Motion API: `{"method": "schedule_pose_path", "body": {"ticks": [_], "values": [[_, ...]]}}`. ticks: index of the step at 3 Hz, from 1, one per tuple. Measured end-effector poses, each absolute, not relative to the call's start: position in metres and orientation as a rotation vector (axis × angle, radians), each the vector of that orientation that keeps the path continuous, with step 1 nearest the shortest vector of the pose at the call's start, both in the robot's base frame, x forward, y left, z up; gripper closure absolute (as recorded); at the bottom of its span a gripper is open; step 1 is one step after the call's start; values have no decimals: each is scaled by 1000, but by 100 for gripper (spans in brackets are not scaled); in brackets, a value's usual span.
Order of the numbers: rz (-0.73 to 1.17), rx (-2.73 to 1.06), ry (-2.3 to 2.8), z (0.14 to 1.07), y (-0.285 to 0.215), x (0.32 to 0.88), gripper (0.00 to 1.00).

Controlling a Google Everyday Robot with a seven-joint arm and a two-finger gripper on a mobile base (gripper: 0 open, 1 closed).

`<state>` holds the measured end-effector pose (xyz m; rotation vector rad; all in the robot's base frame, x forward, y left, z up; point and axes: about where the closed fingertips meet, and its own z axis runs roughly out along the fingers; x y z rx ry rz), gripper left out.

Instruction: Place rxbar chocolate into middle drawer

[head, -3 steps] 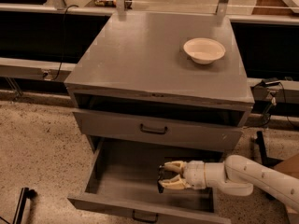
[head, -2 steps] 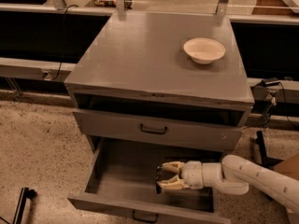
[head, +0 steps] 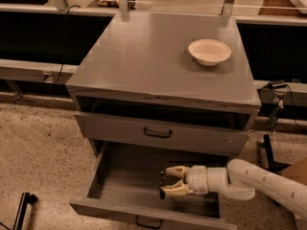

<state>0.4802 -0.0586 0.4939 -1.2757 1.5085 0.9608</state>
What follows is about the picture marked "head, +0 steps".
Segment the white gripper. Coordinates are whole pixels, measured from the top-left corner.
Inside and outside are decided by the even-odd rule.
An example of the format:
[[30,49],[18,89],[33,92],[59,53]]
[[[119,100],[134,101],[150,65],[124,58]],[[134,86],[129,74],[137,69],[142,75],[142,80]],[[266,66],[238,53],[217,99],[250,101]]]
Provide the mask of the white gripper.
[[189,194],[206,195],[208,193],[207,168],[205,166],[174,166],[167,168],[165,173],[180,180],[173,185],[161,186],[161,191],[166,195],[185,196]]

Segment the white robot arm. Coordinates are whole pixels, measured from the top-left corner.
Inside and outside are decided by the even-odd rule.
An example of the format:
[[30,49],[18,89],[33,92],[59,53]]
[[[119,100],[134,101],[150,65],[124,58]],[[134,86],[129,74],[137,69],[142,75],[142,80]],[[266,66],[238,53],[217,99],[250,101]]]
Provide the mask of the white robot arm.
[[248,161],[232,159],[226,167],[175,166],[161,172],[160,192],[170,196],[219,193],[235,200],[250,200],[255,191],[272,198],[302,219],[307,219],[307,186]]

